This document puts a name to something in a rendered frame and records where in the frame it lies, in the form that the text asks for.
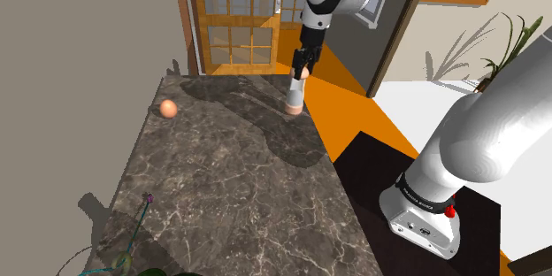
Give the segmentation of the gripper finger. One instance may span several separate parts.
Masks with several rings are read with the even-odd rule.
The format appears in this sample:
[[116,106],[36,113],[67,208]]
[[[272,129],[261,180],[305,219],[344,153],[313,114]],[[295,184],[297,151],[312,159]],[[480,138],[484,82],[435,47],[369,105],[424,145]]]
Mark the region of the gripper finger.
[[309,71],[309,75],[313,74],[314,66],[319,61],[321,50],[322,50],[321,46],[310,48],[308,61],[306,65],[306,68]]
[[292,60],[293,78],[300,80],[303,73],[303,49],[296,49]]

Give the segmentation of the white shaker with peach ends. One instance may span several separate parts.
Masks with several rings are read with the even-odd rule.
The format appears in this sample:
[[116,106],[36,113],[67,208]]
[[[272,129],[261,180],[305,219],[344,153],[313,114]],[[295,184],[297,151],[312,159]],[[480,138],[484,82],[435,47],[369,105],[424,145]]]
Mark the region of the white shaker with peach ends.
[[306,79],[310,73],[307,67],[304,67],[299,79],[295,78],[295,70],[290,71],[290,85],[287,91],[285,111],[290,115],[298,115],[303,111],[304,87]]

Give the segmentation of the dark grey door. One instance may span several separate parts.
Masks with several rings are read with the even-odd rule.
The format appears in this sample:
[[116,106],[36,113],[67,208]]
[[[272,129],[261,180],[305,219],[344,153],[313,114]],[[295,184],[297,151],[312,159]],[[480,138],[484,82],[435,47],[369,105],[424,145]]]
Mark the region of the dark grey door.
[[333,16],[317,76],[374,97],[419,0],[368,0],[355,14]]

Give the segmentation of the wooden door with glass panes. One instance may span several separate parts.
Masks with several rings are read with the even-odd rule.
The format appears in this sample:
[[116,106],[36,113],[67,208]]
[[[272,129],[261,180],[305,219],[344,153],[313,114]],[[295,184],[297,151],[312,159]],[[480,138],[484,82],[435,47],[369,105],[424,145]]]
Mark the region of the wooden door with glass panes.
[[304,0],[191,0],[202,74],[288,74]]

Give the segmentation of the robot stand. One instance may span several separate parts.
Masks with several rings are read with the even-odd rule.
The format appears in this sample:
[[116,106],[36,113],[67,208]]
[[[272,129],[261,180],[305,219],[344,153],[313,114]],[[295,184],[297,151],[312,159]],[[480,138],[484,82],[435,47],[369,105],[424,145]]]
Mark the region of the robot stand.
[[360,132],[333,163],[383,276],[500,276],[501,205],[468,187],[456,194],[461,241],[450,260],[392,233],[380,193],[412,162]]

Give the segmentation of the brown egg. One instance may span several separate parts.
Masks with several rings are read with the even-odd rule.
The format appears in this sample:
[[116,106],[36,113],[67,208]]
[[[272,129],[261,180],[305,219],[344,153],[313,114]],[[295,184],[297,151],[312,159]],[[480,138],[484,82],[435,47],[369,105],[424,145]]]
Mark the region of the brown egg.
[[159,105],[159,112],[164,118],[171,119],[177,115],[178,107],[175,102],[166,99]]

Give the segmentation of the green potted plant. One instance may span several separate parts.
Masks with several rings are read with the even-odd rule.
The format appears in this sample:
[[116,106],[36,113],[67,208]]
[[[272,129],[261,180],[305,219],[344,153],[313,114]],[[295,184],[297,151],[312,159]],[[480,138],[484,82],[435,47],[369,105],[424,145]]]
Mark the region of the green potted plant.
[[481,93],[486,90],[486,88],[495,79],[495,77],[519,55],[521,50],[527,44],[528,40],[541,26],[541,23],[543,21],[543,17],[539,16],[539,18],[537,18],[529,27],[527,27],[525,25],[525,19],[522,16],[518,15],[518,17],[521,19],[522,25],[516,37],[516,41],[512,42],[514,39],[514,22],[512,18],[507,14],[503,13],[502,15],[504,15],[510,23],[509,39],[506,50],[501,61],[498,64],[496,64],[496,62],[490,58],[484,58],[484,61],[487,62],[486,67],[491,68],[491,73],[488,77],[484,77],[482,79],[482,81],[473,90],[474,93]]

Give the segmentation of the purple flower on thin stem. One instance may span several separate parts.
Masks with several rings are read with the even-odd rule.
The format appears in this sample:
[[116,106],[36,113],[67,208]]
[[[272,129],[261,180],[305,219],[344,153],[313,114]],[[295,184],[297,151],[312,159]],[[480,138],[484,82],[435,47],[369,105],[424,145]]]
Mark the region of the purple flower on thin stem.
[[101,269],[92,269],[88,271],[81,272],[78,276],[89,276],[90,274],[94,273],[100,273],[100,272],[115,272],[117,270],[121,271],[120,276],[127,276],[130,268],[133,263],[133,258],[130,253],[131,248],[133,247],[134,240],[136,238],[136,235],[138,234],[140,227],[142,225],[143,219],[145,217],[145,214],[149,208],[149,206],[154,202],[154,196],[151,193],[147,193],[145,195],[145,198],[143,199],[143,206],[140,208],[141,216],[137,222],[137,225],[133,231],[132,237],[127,245],[126,250],[121,251],[118,253],[118,255],[111,261],[111,266]]

